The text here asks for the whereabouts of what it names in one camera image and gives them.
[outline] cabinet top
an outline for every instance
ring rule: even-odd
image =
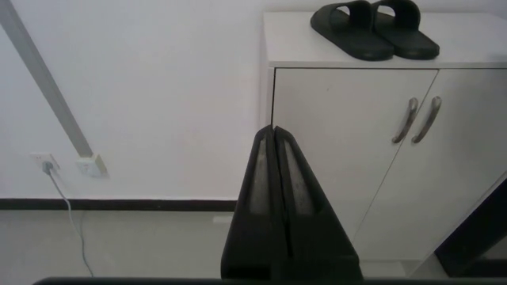
[[[507,68],[507,21],[487,13],[423,13],[420,30],[440,45],[433,60],[354,59],[310,26],[312,12],[264,14],[270,67]]]

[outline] floor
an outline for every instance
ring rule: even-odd
[[[95,276],[219,278],[231,213],[73,211]],[[399,277],[364,263],[366,277]],[[0,211],[0,280],[29,285],[49,276],[88,276],[66,211]],[[429,258],[417,279],[447,278]]]

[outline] black slide sandal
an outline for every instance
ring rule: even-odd
[[[350,16],[337,9],[349,8]],[[372,32],[372,10],[364,0],[323,6],[311,17],[311,27],[344,52],[368,61],[392,58],[394,48]]]
[[[378,12],[379,6],[394,10],[392,17]],[[381,0],[372,4],[373,30],[395,46],[395,55],[406,59],[434,59],[440,53],[438,44],[419,31],[421,12],[410,0]]]

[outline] cabinet handle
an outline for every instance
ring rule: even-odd
[[[403,129],[392,139],[393,143],[401,142],[406,134],[409,132],[410,126],[415,120],[415,116],[417,115],[417,107],[419,105],[419,101],[417,98],[412,98],[409,101],[409,116],[406,118],[405,126]]]
[[[441,105],[442,105],[442,99],[440,99],[440,97],[437,96],[431,100],[431,112],[429,113],[429,116],[428,116],[428,119],[426,120],[425,126],[422,127],[422,130],[419,133],[419,135],[415,135],[412,138],[412,143],[419,143],[425,137],[426,133],[433,125],[433,122],[436,119],[436,115],[438,115],[438,111],[440,111]]]

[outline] black object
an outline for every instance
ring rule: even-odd
[[[290,279],[362,280],[359,257],[294,137],[275,128]]]
[[[349,8],[350,16],[339,7]],[[311,27],[344,52],[368,61],[392,58],[394,48],[372,32],[372,11],[365,0],[323,6],[312,16]]]
[[[395,16],[378,12],[391,7]],[[373,30],[395,47],[395,55],[406,59],[434,59],[440,47],[419,31],[421,12],[410,0],[381,0],[372,4]]]
[[[507,180],[435,251],[450,277],[507,277],[507,260],[481,256],[507,236]]]
[[[362,280],[359,258],[292,135],[255,136],[223,279]]]
[[[282,279],[288,258],[280,174],[271,126],[253,141],[250,159],[223,249],[227,279]]]

